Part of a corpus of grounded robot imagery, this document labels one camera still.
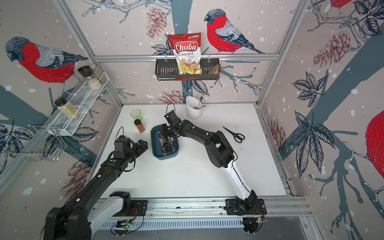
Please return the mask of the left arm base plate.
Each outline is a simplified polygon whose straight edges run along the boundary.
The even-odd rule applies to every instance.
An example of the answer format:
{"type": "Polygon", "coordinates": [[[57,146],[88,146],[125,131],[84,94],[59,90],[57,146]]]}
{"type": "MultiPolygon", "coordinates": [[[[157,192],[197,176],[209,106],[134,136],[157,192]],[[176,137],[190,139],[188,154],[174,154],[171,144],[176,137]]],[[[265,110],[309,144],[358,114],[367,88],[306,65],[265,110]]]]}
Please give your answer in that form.
{"type": "Polygon", "coordinates": [[[123,200],[123,208],[113,217],[144,217],[147,206],[148,200],[123,200]]]}

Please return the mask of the yellow spice jar brown lid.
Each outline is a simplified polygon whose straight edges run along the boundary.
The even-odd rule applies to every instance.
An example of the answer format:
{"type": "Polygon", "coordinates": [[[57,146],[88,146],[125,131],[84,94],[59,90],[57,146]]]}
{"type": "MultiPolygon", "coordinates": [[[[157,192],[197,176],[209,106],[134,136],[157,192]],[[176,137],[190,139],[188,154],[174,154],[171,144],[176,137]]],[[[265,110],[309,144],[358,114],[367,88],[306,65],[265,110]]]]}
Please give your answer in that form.
{"type": "Polygon", "coordinates": [[[79,110],[64,98],[55,100],[54,104],[68,119],[77,119],[80,116],[79,110]]]}

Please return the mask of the green glass cup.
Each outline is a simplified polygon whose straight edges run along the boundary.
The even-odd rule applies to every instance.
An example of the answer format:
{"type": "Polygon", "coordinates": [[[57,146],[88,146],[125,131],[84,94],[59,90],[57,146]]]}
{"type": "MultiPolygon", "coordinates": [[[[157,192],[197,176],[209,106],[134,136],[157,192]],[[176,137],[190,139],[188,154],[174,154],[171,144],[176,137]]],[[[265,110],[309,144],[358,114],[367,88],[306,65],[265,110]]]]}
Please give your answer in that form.
{"type": "Polygon", "coordinates": [[[132,110],[132,111],[131,111],[131,117],[132,117],[134,120],[140,120],[140,121],[143,120],[142,112],[141,112],[141,110],[139,110],[139,109],[134,109],[134,110],[132,110]]]}

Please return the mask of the long black scissors back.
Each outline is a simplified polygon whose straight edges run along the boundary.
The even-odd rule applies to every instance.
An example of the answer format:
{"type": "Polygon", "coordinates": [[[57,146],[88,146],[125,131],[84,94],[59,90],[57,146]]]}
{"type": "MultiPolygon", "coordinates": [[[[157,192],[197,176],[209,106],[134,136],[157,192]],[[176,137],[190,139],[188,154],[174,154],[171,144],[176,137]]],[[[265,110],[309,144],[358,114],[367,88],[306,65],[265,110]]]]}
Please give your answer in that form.
{"type": "Polygon", "coordinates": [[[233,131],[229,130],[228,128],[226,127],[223,127],[226,131],[228,131],[233,137],[234,137],[234,140],[241,144],[245,139],[246,137],[243,135],[243,134],[240,134],[240,133],[234,133],[233,131]]]}

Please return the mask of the white utensil holder cup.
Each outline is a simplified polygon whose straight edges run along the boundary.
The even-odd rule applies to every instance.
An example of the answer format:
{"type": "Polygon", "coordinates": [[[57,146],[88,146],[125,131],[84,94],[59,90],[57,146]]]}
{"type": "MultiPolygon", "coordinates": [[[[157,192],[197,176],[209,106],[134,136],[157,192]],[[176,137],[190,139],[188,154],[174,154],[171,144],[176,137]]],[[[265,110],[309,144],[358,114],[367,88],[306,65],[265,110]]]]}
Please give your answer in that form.
{"type": "Polygon", "coordinates": [[[202,116],[202,109],[199,109],[200,101],[194,97],[186,97],[187,115],[190,119],[199,119],[202,116]]]}

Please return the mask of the large black scissors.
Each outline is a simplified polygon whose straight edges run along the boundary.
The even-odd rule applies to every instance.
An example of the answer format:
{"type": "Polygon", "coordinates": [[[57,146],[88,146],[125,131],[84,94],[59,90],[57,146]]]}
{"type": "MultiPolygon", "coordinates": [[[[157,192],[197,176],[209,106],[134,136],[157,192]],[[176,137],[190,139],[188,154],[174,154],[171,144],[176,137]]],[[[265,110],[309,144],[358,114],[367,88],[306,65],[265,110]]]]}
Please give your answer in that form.
{"type": "Polygon", "coordinates": [[[161,151],[165,156],[176,153],[176,144],[175,144],[174,138],[165,137],[165,138],[161,138],[160,141],[162,143],[161,151]]]}

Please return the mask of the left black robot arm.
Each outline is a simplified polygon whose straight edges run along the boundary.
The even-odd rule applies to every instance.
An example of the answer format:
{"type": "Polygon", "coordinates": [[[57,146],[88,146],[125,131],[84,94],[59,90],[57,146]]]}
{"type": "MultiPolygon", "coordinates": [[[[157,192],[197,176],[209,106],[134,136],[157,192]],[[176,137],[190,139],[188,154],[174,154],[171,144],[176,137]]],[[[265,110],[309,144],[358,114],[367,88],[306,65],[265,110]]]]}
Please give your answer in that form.
{"type": "Polygon", "coordinates": [[[96,175],[74,197],[61,208],[52,208],[46,216],[41,230],[43,240],[90,240],[95,232],[115,214],[138,216],[141,208],[136,208],[128,192],[114,192],[100,206],[97,201],[106,189],[124,172],[130,163],[135,163],[147,149],[148,143],[119,136],[115,149],[101,164],[96,175]]]}

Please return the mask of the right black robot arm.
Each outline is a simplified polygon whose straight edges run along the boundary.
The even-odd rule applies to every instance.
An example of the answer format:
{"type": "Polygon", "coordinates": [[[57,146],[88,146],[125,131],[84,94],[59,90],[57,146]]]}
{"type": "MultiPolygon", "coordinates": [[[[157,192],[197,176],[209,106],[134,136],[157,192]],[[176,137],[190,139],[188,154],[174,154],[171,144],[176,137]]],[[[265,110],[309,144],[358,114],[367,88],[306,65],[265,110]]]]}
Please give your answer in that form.
{"type": "Polygon", "coordinates": [[[181,120],[175,111],[166,113],[164,117],[167,126],[162,129],[162,134],[172,138],[190,138],[204,145],[211,163],[226,172],[235,190],[239,207],[244,212],[251,210],[258,202],[258,197],[241,175],[236,165],[238,156],[225,135],[221,131],[206,131],[188,120],[181,120]]]}

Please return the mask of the utensils in cup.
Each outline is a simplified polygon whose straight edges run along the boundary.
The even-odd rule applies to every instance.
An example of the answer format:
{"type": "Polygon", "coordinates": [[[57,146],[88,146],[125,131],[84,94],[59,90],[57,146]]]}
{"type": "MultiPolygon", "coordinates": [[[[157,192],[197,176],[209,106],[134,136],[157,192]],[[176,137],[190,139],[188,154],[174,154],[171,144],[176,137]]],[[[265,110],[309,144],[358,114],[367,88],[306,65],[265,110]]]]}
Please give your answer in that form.
{"type": "Polygon", "coordinates": [[[202,100],[204,99],[204,95],[201,95],[200,96],[200,100],[199,100],[199,103],[198,103],[198,105],[197,106],[195,106],[195,107],[193,107],[193,109],[195,109],[195,110],[199,110],[201,107],[202,107],[202,100]]]}

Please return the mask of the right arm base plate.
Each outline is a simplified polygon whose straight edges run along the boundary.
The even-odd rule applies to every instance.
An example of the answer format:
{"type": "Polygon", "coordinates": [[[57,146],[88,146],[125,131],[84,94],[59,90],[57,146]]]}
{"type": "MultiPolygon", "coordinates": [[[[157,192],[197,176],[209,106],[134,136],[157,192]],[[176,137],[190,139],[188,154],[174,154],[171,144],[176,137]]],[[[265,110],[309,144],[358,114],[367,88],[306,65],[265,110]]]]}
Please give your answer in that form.
{"type": "Polygon", "coordinates": [[[252,204],[238,199],[226,199],[224,210],[230,216],[266,215],[267,209],[263,199],[257,199],[252,204]]]}

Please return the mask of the red cassava chips bag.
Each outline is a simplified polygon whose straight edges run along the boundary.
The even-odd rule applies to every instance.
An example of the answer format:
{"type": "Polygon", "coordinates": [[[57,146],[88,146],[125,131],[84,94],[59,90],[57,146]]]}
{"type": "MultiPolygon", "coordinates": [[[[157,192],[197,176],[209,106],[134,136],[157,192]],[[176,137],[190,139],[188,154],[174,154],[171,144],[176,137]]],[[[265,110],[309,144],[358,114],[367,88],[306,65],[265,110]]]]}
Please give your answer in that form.
{"type": "Polygon", "coordinates": [[[178,66],[179,75],[200,75],[201,33],[169,35],[169,41],[178,66]]]}

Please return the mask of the orange spice bottle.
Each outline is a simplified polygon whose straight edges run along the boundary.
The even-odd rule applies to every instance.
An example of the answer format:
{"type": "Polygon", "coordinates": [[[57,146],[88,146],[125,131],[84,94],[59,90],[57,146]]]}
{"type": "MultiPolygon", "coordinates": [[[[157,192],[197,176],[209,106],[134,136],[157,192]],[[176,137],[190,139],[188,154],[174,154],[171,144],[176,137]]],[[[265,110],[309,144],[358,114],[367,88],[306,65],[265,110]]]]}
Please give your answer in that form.
{"type": "Polygon", "coordinates": [[[146,130],[140,119],[134,120],[134,124],[140,133],[143,133],[146,130]]]}

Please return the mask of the teal plastic storage box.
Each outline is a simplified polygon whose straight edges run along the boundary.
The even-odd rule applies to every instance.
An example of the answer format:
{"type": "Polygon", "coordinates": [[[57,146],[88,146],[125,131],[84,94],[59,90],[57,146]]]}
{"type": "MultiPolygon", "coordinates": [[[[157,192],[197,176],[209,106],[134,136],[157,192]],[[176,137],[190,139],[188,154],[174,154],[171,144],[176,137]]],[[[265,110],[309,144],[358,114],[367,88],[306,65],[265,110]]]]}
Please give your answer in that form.
{"type": "Polygon", "coordinates": [[[175,144],[176,144],[176,153],[175,154],[166,155],[166,156],[162,153],[162,151],[161,151],[162,143],[161,143],[160,140],[161,140],[161,138],[165,138],[161,134],[161,129],[162,129],[163,125],[165,125],[165,124],[157,125],[157,126],[155,126],[155,127],[153,127],[151,129],[152,152],[153,152],[154,157],[156,157],[158,160],[166,160],[166,159],[173,158],[173,157],[175,157],[178,154],[179,149],[180,149],[178,139],[174,138],[174,141],[175,141],[175,144]]]}

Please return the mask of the small circuit board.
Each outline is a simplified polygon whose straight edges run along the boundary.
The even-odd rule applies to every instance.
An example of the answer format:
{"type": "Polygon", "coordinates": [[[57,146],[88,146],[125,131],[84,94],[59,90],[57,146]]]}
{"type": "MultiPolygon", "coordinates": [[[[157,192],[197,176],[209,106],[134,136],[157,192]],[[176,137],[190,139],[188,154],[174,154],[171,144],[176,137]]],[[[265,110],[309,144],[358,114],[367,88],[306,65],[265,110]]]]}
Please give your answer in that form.
{"type": "Polygon", "coordinates": [[[129,229],[135,220],[119,220],[116,223],[116,228],[129,229]]]}

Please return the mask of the clear spice jar back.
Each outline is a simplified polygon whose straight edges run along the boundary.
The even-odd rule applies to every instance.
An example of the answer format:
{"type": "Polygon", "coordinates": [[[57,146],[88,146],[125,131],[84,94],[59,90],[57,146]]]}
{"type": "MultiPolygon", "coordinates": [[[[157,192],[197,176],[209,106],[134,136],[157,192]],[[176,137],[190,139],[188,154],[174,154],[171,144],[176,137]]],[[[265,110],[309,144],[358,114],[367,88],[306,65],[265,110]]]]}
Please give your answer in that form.
{"type": "Polygon", "coordinates": [[[104,84],[107,81],[106,75],[101,70],[101,68],[99,68],[96,65],[92,65],[91,69],[92,69],[93,75],[100,81],[101,84],[104,84]]]}

